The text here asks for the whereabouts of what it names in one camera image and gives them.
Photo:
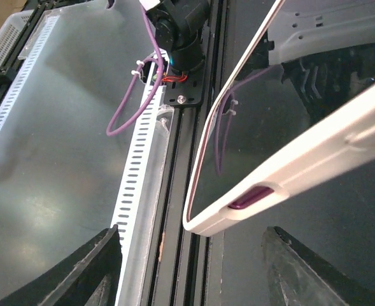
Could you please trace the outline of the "pink phone case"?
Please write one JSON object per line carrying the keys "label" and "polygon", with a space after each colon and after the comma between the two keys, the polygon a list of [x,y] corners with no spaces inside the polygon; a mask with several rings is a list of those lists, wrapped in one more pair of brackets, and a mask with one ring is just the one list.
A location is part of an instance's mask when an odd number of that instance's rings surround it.
{"label": "pink phone case", "polygon": [[375,1],[231,1],[183,227],[209,237],[375,159]]}

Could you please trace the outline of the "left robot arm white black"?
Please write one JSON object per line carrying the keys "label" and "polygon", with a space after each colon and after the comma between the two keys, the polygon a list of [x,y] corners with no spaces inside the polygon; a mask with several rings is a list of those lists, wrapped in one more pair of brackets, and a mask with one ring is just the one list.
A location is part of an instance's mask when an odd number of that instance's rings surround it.
{"label": "left robot arm white black", "polygon": [[209,18],[210,3],[190,1],[140,1],[148,20],[155,28],[159,48],[169,56],[174,71],[190,73],[204,63],[201,31]]}

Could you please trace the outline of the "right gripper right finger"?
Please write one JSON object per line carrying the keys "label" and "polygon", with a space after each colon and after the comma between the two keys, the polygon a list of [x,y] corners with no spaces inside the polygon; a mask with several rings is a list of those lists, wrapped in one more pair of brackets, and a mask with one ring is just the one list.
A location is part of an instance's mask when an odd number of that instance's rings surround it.
{"label": "right gripper right finger", "polygon": [[262,236],[271,305],[375,305],[361,286],[278,226]]}

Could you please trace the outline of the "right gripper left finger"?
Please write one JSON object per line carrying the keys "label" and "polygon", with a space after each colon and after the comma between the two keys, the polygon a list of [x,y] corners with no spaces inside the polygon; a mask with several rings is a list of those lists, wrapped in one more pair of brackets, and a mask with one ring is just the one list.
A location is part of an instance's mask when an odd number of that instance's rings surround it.
{"label": "right gripper left finger", "polygon": [[118,226],[99,232],[0,305],[114,305],[121,273]]}

